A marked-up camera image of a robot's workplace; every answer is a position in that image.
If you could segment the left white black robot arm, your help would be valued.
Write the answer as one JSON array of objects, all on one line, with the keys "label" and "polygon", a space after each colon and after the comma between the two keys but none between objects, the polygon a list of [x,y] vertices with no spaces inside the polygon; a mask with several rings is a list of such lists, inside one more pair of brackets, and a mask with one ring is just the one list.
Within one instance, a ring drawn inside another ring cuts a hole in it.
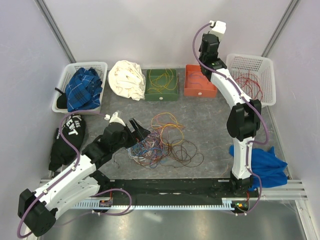
[{"label": "left white black robot arm", "polygon": [[20,193],[18,238],[24,239],[31,234],[40,237],[75,204],[91,196],[104,197],[109,193],[109,179],[100,172],[100,167],[118,150],[131,148],[150,134],[135,119],[131,118],[129,122],[133,130],[121,118],[112,116],[103,134],[78,153],[76,160],[65,170],[36,190],[27,188]]}]

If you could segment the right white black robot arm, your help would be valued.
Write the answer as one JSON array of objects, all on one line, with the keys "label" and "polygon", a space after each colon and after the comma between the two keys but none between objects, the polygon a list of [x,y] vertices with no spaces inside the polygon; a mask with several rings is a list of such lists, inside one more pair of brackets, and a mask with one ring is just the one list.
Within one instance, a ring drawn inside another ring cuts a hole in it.
[{"label": "right white black robot arm", "polygon": [[226,128],[233,139],[233,166],[229,178],[229,191],[242,196],[253,186],[252,147],[260,128],[262,104],[252,100],[237,85],[225,63],[218,58],[219,38],[204,33],[199,48],[202,74],[220,91],[230,107]]}]

